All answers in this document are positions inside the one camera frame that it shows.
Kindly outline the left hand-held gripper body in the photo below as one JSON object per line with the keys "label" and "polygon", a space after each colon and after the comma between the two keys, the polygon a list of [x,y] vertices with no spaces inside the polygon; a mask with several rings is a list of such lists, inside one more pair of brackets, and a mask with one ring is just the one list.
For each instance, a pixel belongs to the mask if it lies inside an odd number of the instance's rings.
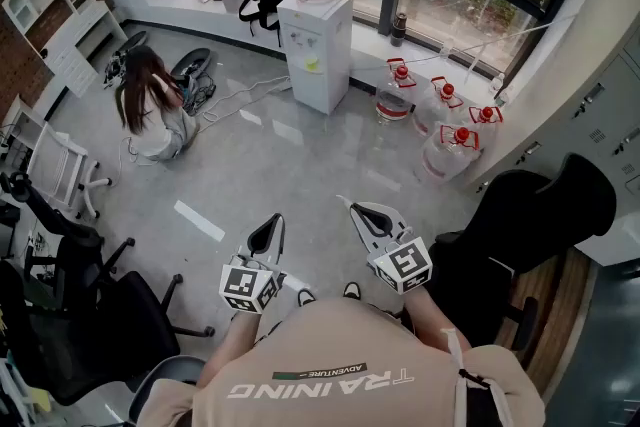
{"label": "left hand-held gripper body", "polygon": [[234,255],[223,265],[219,295],[233,310],[261,315],[282,289],[285,277],[278,266]]}

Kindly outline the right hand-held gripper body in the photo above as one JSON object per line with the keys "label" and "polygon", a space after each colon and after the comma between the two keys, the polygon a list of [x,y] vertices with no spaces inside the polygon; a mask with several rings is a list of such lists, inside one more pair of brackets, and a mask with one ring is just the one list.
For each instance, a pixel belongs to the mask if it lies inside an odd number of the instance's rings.
{"label": "right hand-held gripper body", "polygon": [[412,227],[393,235],[367,235],[367,265],[383,283],[404,295],[431,279],[433,262]]}

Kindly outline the person's left forearm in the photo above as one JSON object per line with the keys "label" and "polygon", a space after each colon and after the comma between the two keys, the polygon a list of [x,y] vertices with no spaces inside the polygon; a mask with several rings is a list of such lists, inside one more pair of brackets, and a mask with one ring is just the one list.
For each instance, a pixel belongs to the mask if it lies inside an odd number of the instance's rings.
{"label": "person's left forearm", "polygon": [[221,345],[216,348],[202,369],[196,383],[198,388],[205,388],[227,364],[252,349],[260,321],[259,314],[237,312],[234,315]]}

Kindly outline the person's right forearm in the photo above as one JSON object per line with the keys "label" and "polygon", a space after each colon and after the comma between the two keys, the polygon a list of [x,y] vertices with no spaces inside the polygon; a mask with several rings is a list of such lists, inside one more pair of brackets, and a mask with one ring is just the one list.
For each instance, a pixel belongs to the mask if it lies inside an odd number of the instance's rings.
{"label": "person's right forearm", "polygon": [[471,349],[467,338],[440,310],[424,287],[416,287],[403,296],[416,336],[425,345],[448,352],[444,330],[454,330],[463,352]]}

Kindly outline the person in white shirt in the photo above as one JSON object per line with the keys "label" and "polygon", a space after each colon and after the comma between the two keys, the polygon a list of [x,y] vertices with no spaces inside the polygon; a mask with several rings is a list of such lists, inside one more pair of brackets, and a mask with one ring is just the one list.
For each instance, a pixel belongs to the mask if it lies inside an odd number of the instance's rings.
{"label": "person in white shirt", "polygon": [[205,388],[157,380],[137,427],[544,426],[544,403],[511,351],[463,352],[444,333],[448,352],[361,300],[316,300],[257,335]]}

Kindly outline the black gaming chair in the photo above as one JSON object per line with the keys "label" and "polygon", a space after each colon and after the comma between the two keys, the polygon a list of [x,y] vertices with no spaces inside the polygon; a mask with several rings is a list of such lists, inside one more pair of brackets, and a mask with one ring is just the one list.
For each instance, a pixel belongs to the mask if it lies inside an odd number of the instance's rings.
{"label": "black gaming chair", "polygon": [[526,347],[538,302],[512,305],[514,280],[611,228],[616,192],[605,174],[581,155],[568,154],[554,178],[508,170],[487,186],[461,231],[436,237],[426,284],[432,299],[472,346],[495,342],[504,319],[518,325],[512,349]]}

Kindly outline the grey round chair seat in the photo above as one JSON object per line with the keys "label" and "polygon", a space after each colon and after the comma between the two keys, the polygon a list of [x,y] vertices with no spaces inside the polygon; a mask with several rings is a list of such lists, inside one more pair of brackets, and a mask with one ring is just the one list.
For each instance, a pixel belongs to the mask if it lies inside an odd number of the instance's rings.
{"label": "grey round chair seat", "polygon": [[205,366],[205,361],[191,355],[177,355],[160,362],[141,381],[129,407],[128,422],[136,426],[153,384],[159,379],[169,379],[195,385]]}

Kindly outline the black mesh office chair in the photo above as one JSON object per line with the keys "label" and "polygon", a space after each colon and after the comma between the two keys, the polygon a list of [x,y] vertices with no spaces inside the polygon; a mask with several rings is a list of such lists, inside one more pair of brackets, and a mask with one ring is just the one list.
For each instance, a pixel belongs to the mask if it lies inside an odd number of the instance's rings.
{"label": "black mesh office chair", "polygon": [[26,204],[47,231],[61,238],[55,257],[25,258],[27,263],[55,266],[63,281],[59,307],[30,298],[27,270],[0,261],[4,337],[13,365],[28,386],[48,392],[64,406],[111,382],[134,390],[157,364],[179,355],[179,336],[214,336],[211,326],[197,331],[170,322],[167,312],[181,275],[172,277],[162,298],[136,271],[111,278],[111,268],[134,246],[133,238],[104,260],[103,237],[53,209],[27,174],[0,173],[0,188]]}

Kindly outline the white water dispenser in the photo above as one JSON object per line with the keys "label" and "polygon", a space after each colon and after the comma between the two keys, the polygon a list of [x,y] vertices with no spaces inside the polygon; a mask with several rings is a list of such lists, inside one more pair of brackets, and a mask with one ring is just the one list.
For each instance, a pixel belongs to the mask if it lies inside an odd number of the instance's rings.
{"label": "white water dispenser", "polygon": [[331,114],[349,87],[353,0],[283,0],[277,10],[294,98]]}

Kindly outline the dark thermos flask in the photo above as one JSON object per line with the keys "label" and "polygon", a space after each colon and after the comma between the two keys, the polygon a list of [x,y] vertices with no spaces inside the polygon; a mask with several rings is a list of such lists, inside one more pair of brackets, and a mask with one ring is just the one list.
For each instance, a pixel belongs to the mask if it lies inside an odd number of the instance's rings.
{"label": "dark thermos flask", "polygon": [[403,44],[406,35],[407,15],[399,12],[395,15],[391,32],[390,43],[394,47],[400,47]]}

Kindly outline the black oval tray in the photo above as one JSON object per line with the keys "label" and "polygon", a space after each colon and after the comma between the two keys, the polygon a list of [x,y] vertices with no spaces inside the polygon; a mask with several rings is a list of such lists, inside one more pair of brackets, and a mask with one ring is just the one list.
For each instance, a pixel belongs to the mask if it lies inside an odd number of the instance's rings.
{"label": "black oval tray", "polygon": [[119,47],[117,52],[119,54],[128,53],[133,48],[144,45],[147,41],[148,33],[146,31],[139,31],[129,37],[127,41]]}
{"label": "black oval tray", "polygon": [[208,68],[213,52],[208,48],[197,48],[188,52],[172,68],[172,76],[188,76],[198,79]]}

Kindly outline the white office chair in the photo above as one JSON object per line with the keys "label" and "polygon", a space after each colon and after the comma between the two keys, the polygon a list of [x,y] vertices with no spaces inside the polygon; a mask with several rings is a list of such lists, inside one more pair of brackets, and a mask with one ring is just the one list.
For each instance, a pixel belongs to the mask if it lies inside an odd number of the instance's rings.
{"label": "white office chair", "polygon": [[113,185],[110,177],[97,176],[101,164],[66,133],[45,122],[31,154],[27,174],[35,189],[54,209],[69,218],[98,219],[92,192]]}

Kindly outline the grey metal lockers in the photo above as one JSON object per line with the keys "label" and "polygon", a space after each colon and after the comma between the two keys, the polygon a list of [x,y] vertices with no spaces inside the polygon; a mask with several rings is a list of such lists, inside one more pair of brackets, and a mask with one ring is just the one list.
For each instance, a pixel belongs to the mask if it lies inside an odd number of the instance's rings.
{"label": "grey metal lockers", "polygon": [[507,107],[505,127],[466,182],[481,191],[510,169],[550,176],[570,152],[605,174],[619,216],[640,211],[640,22],[605,53],[554,58]]}

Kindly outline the white side desk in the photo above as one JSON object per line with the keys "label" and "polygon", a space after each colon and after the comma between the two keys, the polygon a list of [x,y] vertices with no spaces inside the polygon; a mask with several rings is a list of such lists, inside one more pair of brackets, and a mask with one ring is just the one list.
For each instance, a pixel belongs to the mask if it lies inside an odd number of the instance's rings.
{"label": "white side desk", "polygon": [[0,154],[16,146],[18,152],[30,156],[45,125],[44,118],[17,95],[0,123]]}

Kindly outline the white shelf cabinet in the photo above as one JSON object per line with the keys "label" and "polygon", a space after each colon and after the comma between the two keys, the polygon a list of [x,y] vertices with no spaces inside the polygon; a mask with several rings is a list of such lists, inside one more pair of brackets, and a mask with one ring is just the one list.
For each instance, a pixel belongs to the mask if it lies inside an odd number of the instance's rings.
{"label": "white shelf cabinet", "polygon": [[127,40],[101,0],[3,0],[2,7],[54,77],[78,97],[100,78],[88,55],[108,35]]}

